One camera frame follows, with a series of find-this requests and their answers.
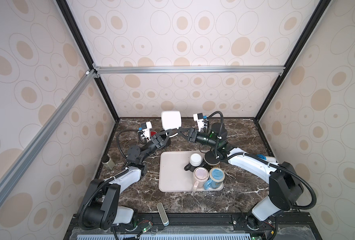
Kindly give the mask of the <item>white ribbed mug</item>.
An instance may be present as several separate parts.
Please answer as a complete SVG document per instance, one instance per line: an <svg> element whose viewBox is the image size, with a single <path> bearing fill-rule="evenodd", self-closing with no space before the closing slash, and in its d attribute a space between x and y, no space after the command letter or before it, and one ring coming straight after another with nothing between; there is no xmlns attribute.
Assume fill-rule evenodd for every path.
<svg viewBox="0 0 355 240"><path fill-rule="evenodd" d="M164 130L175 130L182 126L180 111L163 111L161 113L162 128Z"/></svg>

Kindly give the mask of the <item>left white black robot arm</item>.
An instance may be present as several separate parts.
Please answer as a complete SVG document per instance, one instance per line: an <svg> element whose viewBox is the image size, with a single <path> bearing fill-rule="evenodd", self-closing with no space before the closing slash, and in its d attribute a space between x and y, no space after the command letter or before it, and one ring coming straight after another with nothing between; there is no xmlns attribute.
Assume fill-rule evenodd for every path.
<svg viewBox="0 0 355 240"><path fill-rule="evenodd" d="M151 136L142 147L133 145L127 153L123 171L108 179L90 182L76 217L83 230L107 230L113 225L137 226L137 210L119 205L120 194L141 180L147 171L144 160L171 144L172 130L164 130Z"/></svg>

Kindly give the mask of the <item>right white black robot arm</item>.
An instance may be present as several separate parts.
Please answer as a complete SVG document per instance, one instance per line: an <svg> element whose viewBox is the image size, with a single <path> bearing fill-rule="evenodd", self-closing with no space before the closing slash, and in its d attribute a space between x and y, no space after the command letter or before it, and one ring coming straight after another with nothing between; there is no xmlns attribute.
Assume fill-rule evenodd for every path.
<svg viewBox="0 0 355 240"><path fill-rule="evenodd" d="M162 122L176 129L178 136L187 142L211 147L204 155L206 165L227 163L252 173L268 184L268 196L255 204L245 217L251 230L258 230L269 217L279 212L309 210L316 205L315 190L296 173L290 163L279 164L275 158L252 155L232 145L227 140L222 112L216 111L209 116L195 114L193 119L197 128L183 128L179 111L170 111L169 114L171 119L162 117Z"/></svg>

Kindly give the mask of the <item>small white black mug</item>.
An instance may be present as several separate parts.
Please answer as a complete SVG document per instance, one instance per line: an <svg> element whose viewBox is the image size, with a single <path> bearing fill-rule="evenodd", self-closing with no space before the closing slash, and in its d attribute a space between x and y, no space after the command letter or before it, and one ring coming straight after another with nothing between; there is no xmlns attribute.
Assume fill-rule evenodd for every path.
<svg viewBox="0 0 355 240"><path fill-rule="evenodd" d="M189 157L189 162L184 167L184 170L194 172L194 170L200 167L201 164L202 164L202 156L200 154L194 153Z"/></svg>

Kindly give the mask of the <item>black skull pattern mug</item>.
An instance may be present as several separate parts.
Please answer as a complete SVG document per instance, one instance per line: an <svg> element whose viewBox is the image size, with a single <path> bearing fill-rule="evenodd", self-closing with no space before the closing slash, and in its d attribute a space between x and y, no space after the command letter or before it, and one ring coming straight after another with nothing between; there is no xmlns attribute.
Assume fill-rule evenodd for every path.
<svg viewBox="0 0 355 240"><path fill-rule="evenodd" d="M203 157L203 162L202 166L206 168L207 170L210 170L212 168L219 167L220 161L215 157L214 153L212 151L208 151L205 153Z"/></svg>

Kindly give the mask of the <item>pink mug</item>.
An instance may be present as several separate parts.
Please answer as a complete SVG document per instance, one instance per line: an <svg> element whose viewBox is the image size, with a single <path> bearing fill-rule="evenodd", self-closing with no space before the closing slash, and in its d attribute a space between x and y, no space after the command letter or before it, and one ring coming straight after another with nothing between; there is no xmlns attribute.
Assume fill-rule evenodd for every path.
<svg viewBox="0 0 355 240"><path fill-rule="evenodd" d="M209 172L203 167L198 167L194 170L192 175L192 188L193 193L204 190L204 184L209 178Z"/></svg>

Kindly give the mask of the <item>blue mug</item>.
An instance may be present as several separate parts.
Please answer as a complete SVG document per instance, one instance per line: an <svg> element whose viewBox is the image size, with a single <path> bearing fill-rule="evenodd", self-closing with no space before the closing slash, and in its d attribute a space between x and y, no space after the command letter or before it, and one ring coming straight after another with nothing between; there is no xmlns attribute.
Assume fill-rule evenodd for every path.
<svg viewBox="0 0 355 240"><path fill-rule="evenodd" d="M220 168L212 168L209 171L209 178L204 183L203 187L205 190L218 189L221 187L225 178L225 173Z"/></svg>

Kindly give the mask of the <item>beige plastic tray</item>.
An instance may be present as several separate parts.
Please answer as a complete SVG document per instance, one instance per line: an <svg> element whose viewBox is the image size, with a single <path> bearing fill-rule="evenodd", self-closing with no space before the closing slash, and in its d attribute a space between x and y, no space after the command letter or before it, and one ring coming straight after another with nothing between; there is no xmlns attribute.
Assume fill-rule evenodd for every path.
<svg viewBox="0 0 355 240"><path fill-rule="evenodd" d="M200 151L164 152L160 155L159 190L164 193L192 192L193 172L185 171L184 167L189 163L190 156L199 154Z"/></svg>

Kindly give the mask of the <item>small bottle black cap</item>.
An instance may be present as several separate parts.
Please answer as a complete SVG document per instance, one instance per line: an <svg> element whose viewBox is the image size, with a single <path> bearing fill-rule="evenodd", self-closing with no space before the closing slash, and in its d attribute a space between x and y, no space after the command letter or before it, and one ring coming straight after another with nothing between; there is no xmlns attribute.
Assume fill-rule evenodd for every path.
<svg viewBox="0 0 355 240"><path fill-rule="evenodd" d="M104 165L105 168L109 169L109 170L113 170L113 168L115 167L115 162L112 160L112 158L110 157L109 154L104 155L101 158L101 162Z"/></svg>

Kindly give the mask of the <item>grey white remote bar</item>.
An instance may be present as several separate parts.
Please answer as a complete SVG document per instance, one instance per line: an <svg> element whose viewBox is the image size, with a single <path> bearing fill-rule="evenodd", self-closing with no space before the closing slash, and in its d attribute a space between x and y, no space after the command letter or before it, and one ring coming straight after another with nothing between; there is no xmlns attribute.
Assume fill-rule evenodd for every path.
<svg viewBox="0 0 355 240"><path fill-rule="evenodd" d="M166 214L166 211L164 209L164 206L162 203L157 203L156 208L158 210L161 222L164 226L168 226L169 225L169 219L168 216Z"/></svg>

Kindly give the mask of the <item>white cup blue lid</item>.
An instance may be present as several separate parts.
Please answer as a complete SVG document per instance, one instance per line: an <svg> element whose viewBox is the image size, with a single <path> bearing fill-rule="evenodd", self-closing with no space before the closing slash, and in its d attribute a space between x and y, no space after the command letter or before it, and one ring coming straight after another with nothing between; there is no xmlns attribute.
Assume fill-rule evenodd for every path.
<svg viewBox="0 0 355 240"><path fill-rule="evenodd" d="M260 159L263 159L267 162L270 162L270 163L276 163L276 158L275 157L270 157L270 156L264 156L264 155L256 155L257 157L259 157Z"/></svg>

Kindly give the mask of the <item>diagonal aluminium frame bar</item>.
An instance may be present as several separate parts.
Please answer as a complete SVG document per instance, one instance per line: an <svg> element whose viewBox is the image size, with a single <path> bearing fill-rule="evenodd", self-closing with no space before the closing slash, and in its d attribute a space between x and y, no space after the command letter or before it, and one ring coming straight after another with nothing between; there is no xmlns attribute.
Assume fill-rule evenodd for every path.
<svg viewBox="0 0 355 240"><path fill-rule="evenodd" d="M95 77L96 73L96 70L90 69L88 74L83 76L83 78L72 89L71 93L55 110L47 123L35 135L29 145L22 151L13 165L0 179L0 207L32 164L33 160L35 160L36 156L47 143L48 139L52 136L54 131L65 118L65 115L78 100L81 93Z"/></svg>

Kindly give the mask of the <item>horizontal aluminium frame bar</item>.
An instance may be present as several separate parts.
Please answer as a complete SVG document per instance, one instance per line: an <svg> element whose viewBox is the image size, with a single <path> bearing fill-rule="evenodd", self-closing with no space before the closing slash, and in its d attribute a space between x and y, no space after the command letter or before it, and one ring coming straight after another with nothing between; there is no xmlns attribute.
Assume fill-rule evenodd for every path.
<svg viewBox="0 0 355 240"><path fill-rule="evenodd" d="M97 74L283 73L285 66L96 67Z"/></svg>

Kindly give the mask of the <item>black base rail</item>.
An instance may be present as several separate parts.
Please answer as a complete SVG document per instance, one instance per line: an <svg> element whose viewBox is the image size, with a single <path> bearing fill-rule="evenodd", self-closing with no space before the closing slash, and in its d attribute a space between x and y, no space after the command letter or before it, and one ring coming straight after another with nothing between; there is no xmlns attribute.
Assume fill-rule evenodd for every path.
<svg viewBox="0 0 355 240"><path fill-rule="evenodd" d="M139 214L137 227L114 225L108 230L84 231L73 219L66 240L320 240L309 213L277 214L251 230L242 213L168 213L164 226L157 213Z"/></svg>

